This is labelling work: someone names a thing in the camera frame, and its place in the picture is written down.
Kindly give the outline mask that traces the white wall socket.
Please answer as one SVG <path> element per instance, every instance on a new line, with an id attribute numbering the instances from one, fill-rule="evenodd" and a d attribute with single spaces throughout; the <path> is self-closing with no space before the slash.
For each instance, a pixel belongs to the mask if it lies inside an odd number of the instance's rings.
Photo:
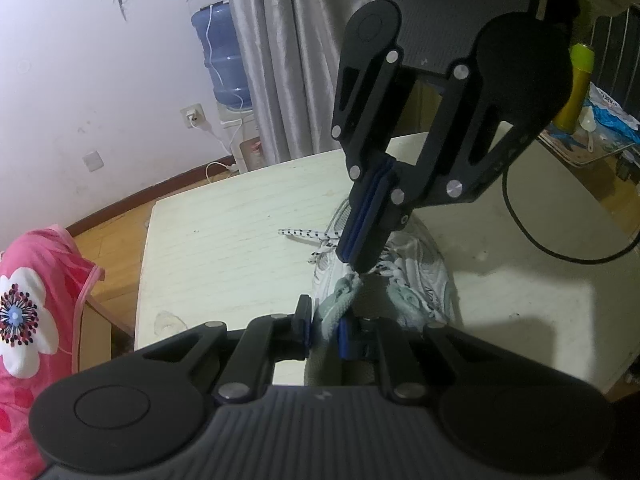
<path id="1" fill-rule="evenodd" d="M 200 103 L 183 108 L 180 114 L 188 128 L 201 129 L 206 123 L 206 116 Z"/>

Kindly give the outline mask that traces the blue water bottle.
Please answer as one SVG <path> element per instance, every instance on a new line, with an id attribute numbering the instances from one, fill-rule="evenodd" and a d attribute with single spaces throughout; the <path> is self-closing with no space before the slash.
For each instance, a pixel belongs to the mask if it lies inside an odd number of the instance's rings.
<path id="1" fill-rule="evenodd" d="M 204 6 L 191 16 L 203 48 L 204 66 L 217 102 L 232 110 L 253 107 L 241 49 L 228 1 Z"/>

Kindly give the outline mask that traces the white black speckled shoelace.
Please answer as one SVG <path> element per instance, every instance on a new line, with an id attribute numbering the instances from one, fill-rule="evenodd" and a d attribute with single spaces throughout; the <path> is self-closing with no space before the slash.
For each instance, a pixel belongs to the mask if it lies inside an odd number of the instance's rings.
<path id="1" fill-rule="evenodd" d="M 372 270 L 356 273 L 337 258 L 341 230 L 283 229 L 296 242 L 317 245 L 309 257 L 314 266 L 311 301 L 320 314 L 337 292 L 352 292 L 363 306 L 360 314 L 386 314 L 405 326 L 443 321 L 449 315 L 448 273 L 430 233 L 419 223 L 393 232 Z"/>

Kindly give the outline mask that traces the white mint sneaker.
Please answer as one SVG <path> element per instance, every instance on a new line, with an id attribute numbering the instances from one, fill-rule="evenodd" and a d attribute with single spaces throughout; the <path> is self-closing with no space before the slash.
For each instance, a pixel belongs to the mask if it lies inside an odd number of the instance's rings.
<path id="1" fill-rule="evenodd" d="M 456 318 L 456 290 L 444 258 L 424 223 L 410 217 L 390 234 L 378 261 L 357 272 L 337 257 L 337 245 L 350 214 L 343 200 L 320 231 L 289 230 L 289 236 L 317 245 L 309 262 L 311 285 L 311 349 L 305 366 L 307 386 L 333 386 L 344 368 L 338 357 L 338 324 L 347 315 L 390 318 L 400 327 L 420 332 L 429 322 Z"/>

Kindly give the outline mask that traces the white water dispenser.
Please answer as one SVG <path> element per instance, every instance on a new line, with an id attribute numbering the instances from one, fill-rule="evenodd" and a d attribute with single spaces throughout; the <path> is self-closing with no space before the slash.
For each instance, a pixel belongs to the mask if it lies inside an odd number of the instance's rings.
<path id="1" fill-rule="evenodd" d="M 224 140 L 241 174 L 266 166 L 254 110 L 232 110 L 218 105 L 218 117 L 224 129 Z"/>

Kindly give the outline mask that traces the white wall switch plate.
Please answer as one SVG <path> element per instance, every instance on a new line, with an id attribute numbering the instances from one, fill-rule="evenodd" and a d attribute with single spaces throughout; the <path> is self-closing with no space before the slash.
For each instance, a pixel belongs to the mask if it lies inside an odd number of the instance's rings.
<path id="1" fill-rule="evenodd" d="M 104 161 L 98 151 L 92 151 L 85 154 L 82 156 L 82 161 L 90 172 L 100 170 L 104 167 Z"/>

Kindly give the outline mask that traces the cluttered side table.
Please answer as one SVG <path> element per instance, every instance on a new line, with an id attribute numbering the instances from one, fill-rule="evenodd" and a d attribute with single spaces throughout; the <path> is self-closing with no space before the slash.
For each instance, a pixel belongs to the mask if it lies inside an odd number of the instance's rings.
<path id="1" fill-rule="evenodd" d="M 583 167 L 638 148 L 639 121 L 627 114 L 612 96 L 590 84 L 574 132 L 550 125 L 540 134 L 539 141 L 563 162 Z"/>

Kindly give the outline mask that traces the grey curtain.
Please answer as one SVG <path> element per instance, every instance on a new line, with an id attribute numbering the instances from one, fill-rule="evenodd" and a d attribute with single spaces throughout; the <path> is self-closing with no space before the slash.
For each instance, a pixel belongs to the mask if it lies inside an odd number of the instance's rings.
<path id="1" fill-rule="evenodd" d="M 334 150 L 340 51 L 373 0 L 230 0 L 262 152 L 270 165 Z"/>

